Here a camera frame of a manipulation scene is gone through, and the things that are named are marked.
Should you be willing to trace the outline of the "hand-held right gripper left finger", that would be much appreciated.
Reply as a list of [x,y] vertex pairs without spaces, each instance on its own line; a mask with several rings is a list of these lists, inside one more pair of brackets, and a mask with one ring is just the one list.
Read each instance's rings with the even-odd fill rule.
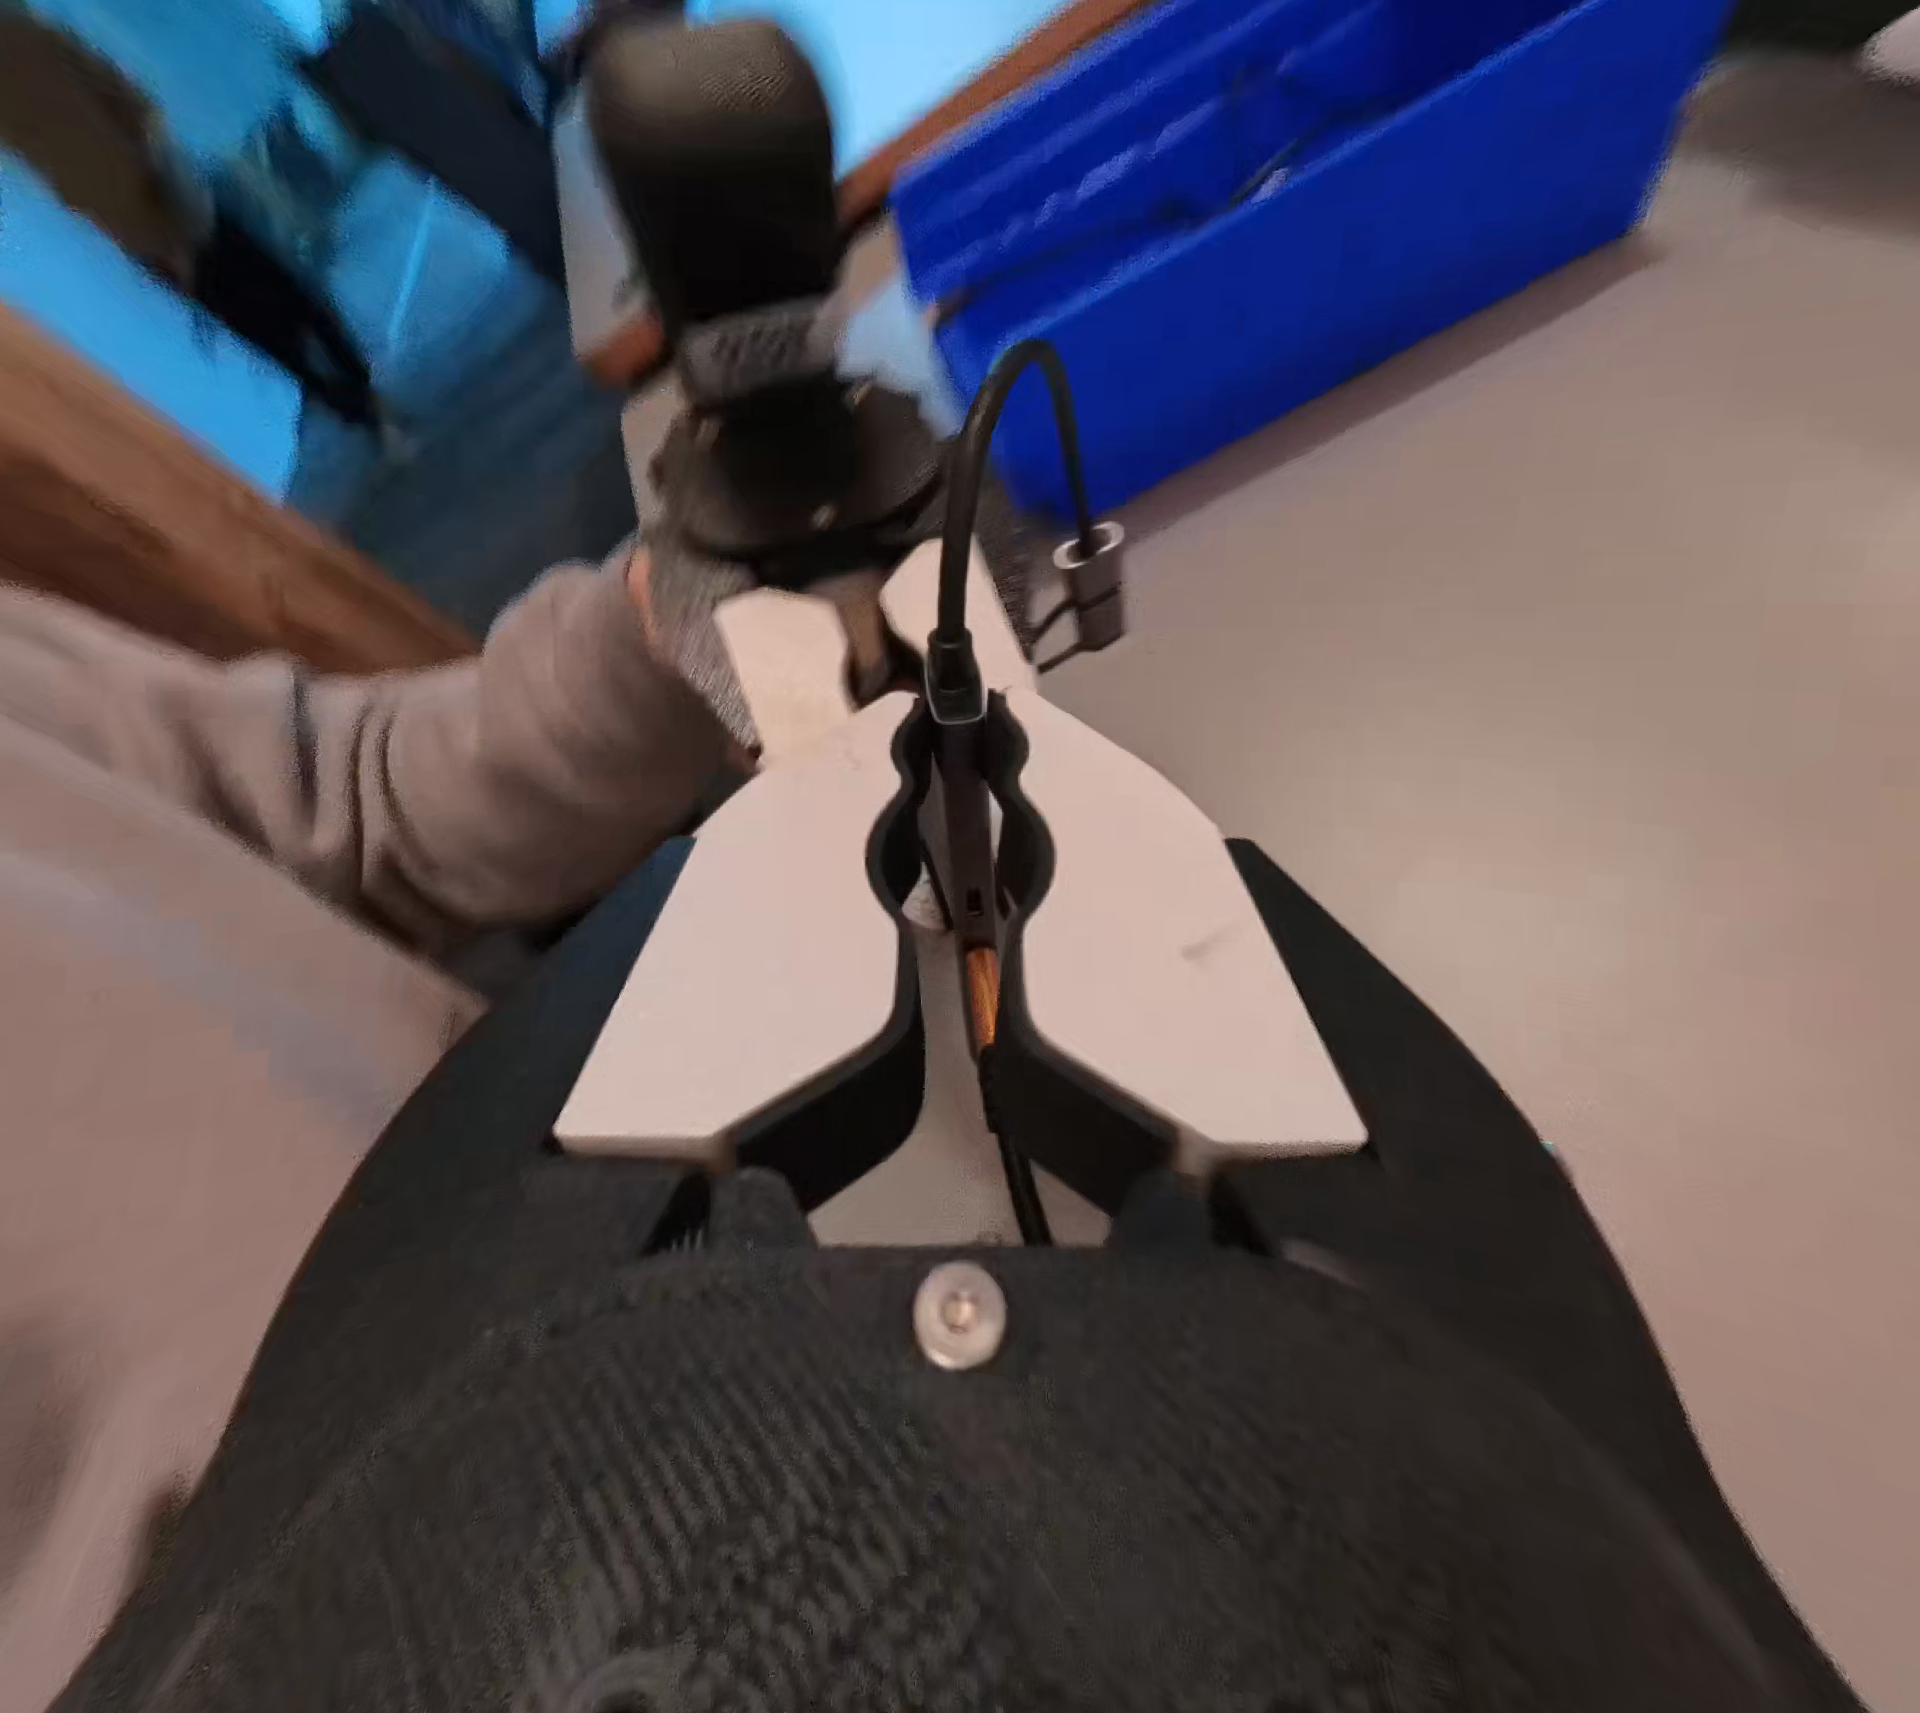
[[904,1145],[924,1103],[904,916],[921,714],[886,695],[704,823],[554,1121],[560,1149],[777,1173],[822,1207]]

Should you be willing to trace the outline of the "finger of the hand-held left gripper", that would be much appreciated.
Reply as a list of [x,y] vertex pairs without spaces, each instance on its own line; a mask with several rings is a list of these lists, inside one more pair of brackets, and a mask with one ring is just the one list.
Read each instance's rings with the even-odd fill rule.
[[742,592],[713,612],[756,770],[867,753],[900,734],[898,641],[879,592]]
[[[939,607],[939,541],[924,541],[877,590],[879,614],[920,667],[926,667],[931,628]],[[979,543],[972,543],[967,563],[967,612],[972,651],[982,684],[992,692],[1032,692],[1040,678],[998,597],[996,580]]]

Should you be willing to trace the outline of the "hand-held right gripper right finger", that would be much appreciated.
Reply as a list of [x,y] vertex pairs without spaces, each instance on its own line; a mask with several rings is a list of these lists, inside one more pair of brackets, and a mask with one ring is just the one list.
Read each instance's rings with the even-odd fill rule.
[[1369,1140],[1230,842],[1154,767],[1035,691],[989,699],[1006,924],[994,1112],[1116,1216],[1154,1173]]

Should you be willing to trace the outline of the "blue plastic bin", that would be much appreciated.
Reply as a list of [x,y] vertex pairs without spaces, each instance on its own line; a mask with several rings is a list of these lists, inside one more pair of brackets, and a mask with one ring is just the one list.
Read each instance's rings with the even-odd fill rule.
[[1734,3],[1161,0],[900,176],[908,284],[1118,509],[1631,230]]

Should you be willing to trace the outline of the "person's left forearm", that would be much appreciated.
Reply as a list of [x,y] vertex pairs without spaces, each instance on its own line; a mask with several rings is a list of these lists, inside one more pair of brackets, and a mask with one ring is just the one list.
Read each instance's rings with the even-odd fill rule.
[[3,726],[213,827],[426,957],[584,915],[748,754],[652,630],[645,552],[542,574],[419,671],[216,661],[3,589]]

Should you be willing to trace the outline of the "grey desk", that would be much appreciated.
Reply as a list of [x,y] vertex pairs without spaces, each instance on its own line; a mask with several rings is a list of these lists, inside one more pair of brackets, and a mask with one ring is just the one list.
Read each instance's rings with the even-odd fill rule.
[[1046,695],[1499,1076],[1916,1709],[1916,92],[1739,56],[1658,192],[1125,509],[1130,633]]

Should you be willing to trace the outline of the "person's light grey clothing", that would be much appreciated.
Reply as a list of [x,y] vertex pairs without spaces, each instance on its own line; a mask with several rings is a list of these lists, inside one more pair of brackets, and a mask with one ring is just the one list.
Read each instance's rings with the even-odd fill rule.
[[3,1709],[43,1709],[474,993],[3,726]]

